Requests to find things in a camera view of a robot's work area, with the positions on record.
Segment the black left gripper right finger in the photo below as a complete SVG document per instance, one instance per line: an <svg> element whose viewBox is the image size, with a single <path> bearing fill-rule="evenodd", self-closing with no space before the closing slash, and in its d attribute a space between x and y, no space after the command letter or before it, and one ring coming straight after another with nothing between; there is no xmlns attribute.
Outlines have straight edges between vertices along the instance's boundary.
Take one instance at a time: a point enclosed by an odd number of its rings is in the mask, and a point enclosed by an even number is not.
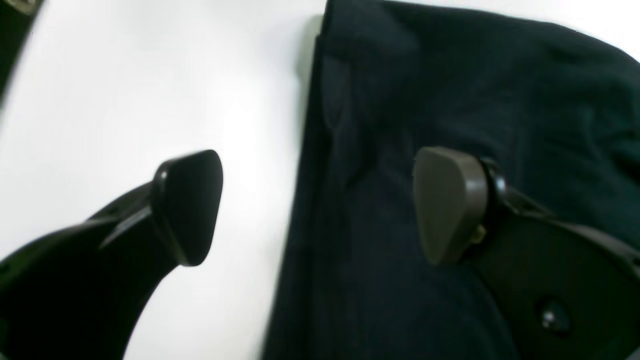
<svg viewBox="0 0 640 360"><path fill-rule="evenodd" d="M418 151L416 218L427 261L466 265L490 291L524 360L637 360L639 251L560 221L489 158Z"/></svg>

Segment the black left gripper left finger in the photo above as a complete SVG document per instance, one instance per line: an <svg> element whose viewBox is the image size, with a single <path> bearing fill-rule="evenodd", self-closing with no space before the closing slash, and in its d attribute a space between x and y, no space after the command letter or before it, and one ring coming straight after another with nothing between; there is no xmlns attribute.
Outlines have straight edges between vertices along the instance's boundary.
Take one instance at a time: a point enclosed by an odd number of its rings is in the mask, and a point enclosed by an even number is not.
<svg viewBox="0 0 640 360"><path fill-rule="evenodd" d="M153 180L1 261L3 360L121 360L154 291L210 253L223 189L214 150L163 162Z"/></svg>

